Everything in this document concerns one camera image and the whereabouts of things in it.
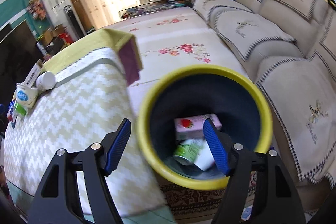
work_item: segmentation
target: television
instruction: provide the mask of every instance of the television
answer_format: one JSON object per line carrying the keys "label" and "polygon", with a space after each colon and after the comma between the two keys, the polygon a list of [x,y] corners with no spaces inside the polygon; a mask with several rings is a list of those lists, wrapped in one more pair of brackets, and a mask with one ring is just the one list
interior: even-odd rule
{"label": "television", "polygon": [[8,35],[12,30],[11,25],[8,23],[6,26],[4,26],[1,30],[0,30],[0,41],[2,41],[6,35]]}
{"label": "television", "polygon": [[9,105],[16,83],[23,82],[33,65],[42,58],[25,20],[0,41],[0,104]]}

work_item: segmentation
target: yellow bucket rim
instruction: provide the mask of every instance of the yellow bucket rim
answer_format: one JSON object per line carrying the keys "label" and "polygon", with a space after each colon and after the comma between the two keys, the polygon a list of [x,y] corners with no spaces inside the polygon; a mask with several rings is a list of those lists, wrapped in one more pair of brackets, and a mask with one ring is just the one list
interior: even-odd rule
{"label": "yellow bucket rim", "polygon": [[255,152],[266,153],[272,142],[273,121],[268,103],[264,95],[260,92],[256,85],[243,75],[226,67],[216,65],[192,65],[174,70],[165,75],[157,82],[145,96],[137,121],[137,137],[140,149],[150,166],[165,179],[194,190],[217,190],[225,188],[228,184],[229,177],[224,176],[220,179],[212,180],[196,180],[184,177],[171,170],[158,157],[149,135],[150,113],[158,96],[164,89],[173,82],[180,80],[189,75],[195,74],[214,74],[227,77],[241,86],[243,86],[255,101],[260,115],[260,135]]}

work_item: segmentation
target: rug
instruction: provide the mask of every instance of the rug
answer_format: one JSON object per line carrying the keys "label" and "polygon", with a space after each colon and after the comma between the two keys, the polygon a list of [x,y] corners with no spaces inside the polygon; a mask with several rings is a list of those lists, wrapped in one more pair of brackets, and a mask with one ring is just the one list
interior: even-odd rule
{"label": "rug", "polygon": [[[178,224],[197,223],[213,219],[225,189],[199,191],[176,185],[157,173],[156,179],[165,194],[168,206]],[[253,205],[257,173],[252,172],[245,208]]]}

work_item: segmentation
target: pink juice box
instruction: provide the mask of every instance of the pink juice box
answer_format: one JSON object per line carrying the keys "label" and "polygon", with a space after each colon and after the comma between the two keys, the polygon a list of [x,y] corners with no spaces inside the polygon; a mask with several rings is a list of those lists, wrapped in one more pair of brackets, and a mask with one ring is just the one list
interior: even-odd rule
{"label": "pink juice box", "polygon": [[174,119],[176,140],[182,141],[186,139],[204,138],[203,123],[207,118],[212,120],[217,129],[222,128],[222,124],[216,114]]}

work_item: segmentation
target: bed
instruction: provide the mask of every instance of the bed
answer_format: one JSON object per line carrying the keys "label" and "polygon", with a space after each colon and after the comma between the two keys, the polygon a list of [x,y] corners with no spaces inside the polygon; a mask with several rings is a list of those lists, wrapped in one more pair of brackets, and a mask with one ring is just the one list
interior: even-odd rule
{"label": "bed", "polygon": [[228,67],[247,77],[231,50],[190,7],[143,15],[106,28],[130,32],[137,38],[143,70],[140,79],[128,87],[135,115],[151,86],[175,69],[213,64]]}

